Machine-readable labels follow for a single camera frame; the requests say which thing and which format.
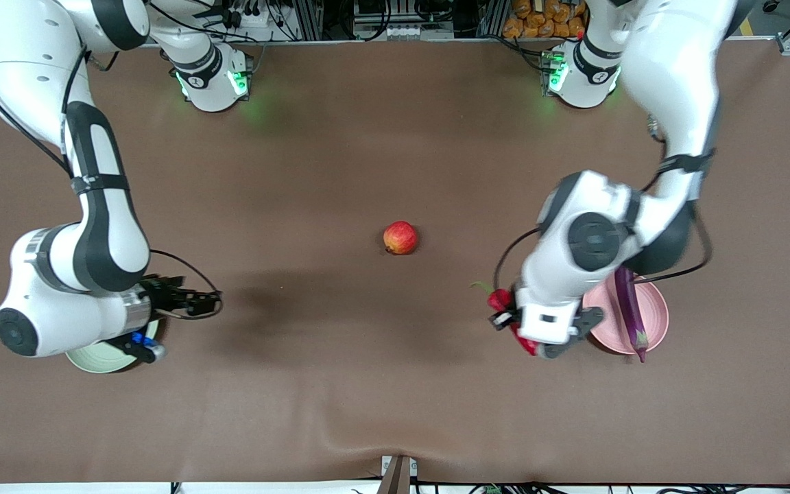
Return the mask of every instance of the apple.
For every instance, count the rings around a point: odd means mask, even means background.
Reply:
[[[389,254],[409,254],[416,249],[416,228],[408,222],[395,222],[383,231],[383,243]]]

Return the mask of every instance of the white robotic arm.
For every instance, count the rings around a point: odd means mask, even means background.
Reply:
[[[541,343],[543,356],[557,356],[589,331],[592,325],[583,318],[598,315],[579,310],[581,298],[617,266],[626,263],[648,274],[680,259],[711,156],[718,109],[715,58],[735,5],[736,0],[642,2],[621,56],[621,81],[664,129],[667,158],[654,194],[585,171],[566,177],[548,197],[538,218],[540,240],[515,284],[517,334]],[[596,12],[616,8],[590,6]],[[599,36],[590,29],[588,37]]]
[[[147,239],[84,66],[86,49],[138,47],[150,27],[142,0],[0,0],[0,115],[62,150],[82,207],[81,222],[31,231],[12,248],[0,340],[15,353],[44,357],[110,340],[142,328],[154,309],[195,302],[178,289],[182,279],[144,276]],[[210,298],[200,298],[208,309]]]

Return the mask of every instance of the eggplant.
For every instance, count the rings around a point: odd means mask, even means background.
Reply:
[[[648,335],[639,312],[639,300],[636,297],[636,275],[627,268],[619,266],[614,271],[614,288],[617,289],[617,303],[621,307],[623,322],[627,325],[630,346],[639,356],[639,362],[645,363],[645,352],[648,350]]]

